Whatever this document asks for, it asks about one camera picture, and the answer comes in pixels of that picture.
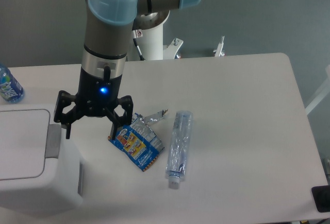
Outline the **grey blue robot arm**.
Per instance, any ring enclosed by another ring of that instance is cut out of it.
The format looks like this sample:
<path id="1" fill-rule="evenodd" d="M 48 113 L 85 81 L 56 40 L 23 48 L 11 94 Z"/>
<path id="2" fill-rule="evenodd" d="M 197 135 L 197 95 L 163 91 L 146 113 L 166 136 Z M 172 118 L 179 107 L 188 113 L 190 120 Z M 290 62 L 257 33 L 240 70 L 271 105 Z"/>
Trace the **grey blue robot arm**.
<path id="1" fill-rule="evenodd" d="M 84 116 L 107 117 L 115 136 L 132 121 L 132 97 L 118 94 L 135 19 L 195 6 L 201 0 L 85 1 L 87 23 L 78 91 L 58 93 L 54 121 L 70 135 L 72 124 Z"/>

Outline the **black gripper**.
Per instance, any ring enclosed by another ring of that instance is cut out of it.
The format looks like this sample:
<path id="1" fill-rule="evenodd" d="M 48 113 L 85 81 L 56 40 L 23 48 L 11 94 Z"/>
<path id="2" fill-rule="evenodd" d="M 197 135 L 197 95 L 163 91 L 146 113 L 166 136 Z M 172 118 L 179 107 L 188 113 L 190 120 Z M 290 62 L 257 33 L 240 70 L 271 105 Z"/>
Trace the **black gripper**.
<path id="1" fill-rule="evenodd" d="M 77 94 L 71 95 L 64 90 L 59 91 L 54 110 L 54 122 L 60 123 L 66 130 L 66 139 L 70 139 L 72 124 L 83 116 L 106 116 L 112 122 L 111 140 L 116 139 L 117 131 L 121 127 L 131 124 L 133 99 L 130 95 L 118 98 L 121 80 L 120 75 L 105 81 L 102 77 L 95 77 L 81 69 Z M 72 103 L 75 103 L 75 106 L 64 113 L 64 108 Z M 115 111 L 118 106 L 121 106 L 124 111 L 122 116 Z"/>

